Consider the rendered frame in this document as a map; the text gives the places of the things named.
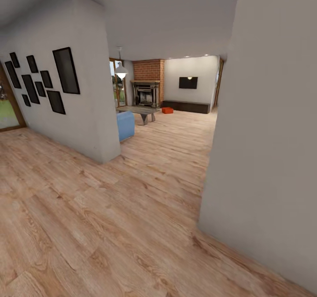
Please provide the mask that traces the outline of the storage box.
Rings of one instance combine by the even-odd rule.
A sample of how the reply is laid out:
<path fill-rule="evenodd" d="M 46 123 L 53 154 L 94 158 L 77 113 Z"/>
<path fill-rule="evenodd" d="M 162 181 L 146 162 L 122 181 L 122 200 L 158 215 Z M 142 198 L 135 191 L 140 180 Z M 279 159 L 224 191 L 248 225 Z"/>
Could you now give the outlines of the storage box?
<path fill-rule="evenodd" d="M 173 113 L 174 109 L 170 107 L 162 108 L 162 112 L 165 114 Z"/>

